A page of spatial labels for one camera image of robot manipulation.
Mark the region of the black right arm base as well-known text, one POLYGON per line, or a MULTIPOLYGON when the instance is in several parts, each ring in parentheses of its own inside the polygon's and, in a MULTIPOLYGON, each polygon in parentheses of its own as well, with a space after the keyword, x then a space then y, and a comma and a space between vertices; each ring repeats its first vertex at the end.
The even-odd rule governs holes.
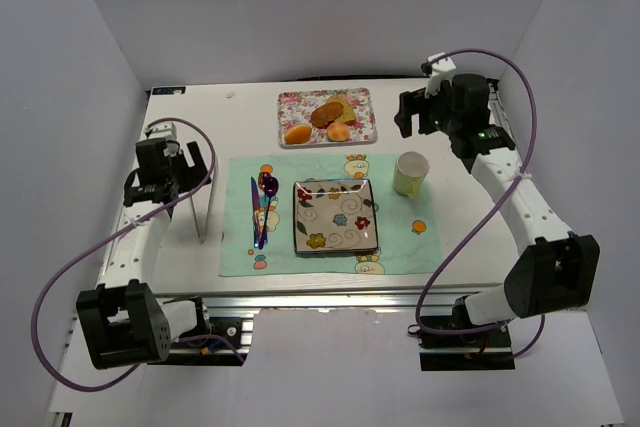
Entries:
POLYGON ((418 324, 407 328, 418 341, 420 367, 425 372, 514 370, 507 327, 470 335, 435 335, 418 324))

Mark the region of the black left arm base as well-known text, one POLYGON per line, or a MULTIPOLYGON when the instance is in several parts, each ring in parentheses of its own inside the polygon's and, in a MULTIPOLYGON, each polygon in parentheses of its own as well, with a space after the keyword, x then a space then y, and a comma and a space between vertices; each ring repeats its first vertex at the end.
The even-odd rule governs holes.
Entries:
POLYGON ((173 344, 158 366, 240 367, 251 345, 253 320, 242 317, 211 317, 203 339, 173 344))

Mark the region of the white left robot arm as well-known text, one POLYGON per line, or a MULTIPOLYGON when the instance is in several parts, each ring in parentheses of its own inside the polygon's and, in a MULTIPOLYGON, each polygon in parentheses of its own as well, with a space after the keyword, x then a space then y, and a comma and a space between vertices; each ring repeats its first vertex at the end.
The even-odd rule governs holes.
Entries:
POLYGON ((174 341, 208 327, 201 298, 160 302, 148 284, 172 220, 171 201, 211 181, 200 149, 158 137, 138 142, 136 157, 138 167, 124 187, 126 232, 96 287, 76 300, 90 359, 101 370, 162 362, 174 341))

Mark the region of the metal tongs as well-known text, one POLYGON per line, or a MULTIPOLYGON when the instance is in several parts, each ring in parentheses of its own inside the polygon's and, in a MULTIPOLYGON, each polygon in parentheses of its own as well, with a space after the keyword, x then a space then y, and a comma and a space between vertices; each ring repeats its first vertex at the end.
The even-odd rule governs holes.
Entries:
POLYGON ((208 237, 209 224, 213 208, 213 201, 217 183, 218 158, 214 156, 211 163, 211 175, 202 188, 202 194, 194 195, 190 200, 192 219, 195 232, 200 244, 204 244, 208 237))

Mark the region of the round orange bread roll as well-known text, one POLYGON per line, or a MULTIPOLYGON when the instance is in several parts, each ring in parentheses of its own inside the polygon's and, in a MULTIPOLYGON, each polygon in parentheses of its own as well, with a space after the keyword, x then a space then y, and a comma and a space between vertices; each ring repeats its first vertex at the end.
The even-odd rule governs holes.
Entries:
POLYGON ((327 127, 326 133, 332 142, 345 142, 350 138, 350 126, 343 122, 332 122, 327 127))

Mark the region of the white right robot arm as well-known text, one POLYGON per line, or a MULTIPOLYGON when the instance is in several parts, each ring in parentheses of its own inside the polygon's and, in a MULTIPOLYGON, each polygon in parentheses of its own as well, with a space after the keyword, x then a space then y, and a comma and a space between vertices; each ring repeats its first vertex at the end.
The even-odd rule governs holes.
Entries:
POLYGON ((436 92, 403 92, 394 117, 402 137, 445 134, 453 154, 494 202, 519 255, 504 282, 456 301, 445 327, 416 323, 434 336, 478 337, 514 319, 529 318, 588 304, 600 246, 562 221, 526 175, 524 161, 507 131, 490 120, 490 88, 476 74, 441 81, 436 92))

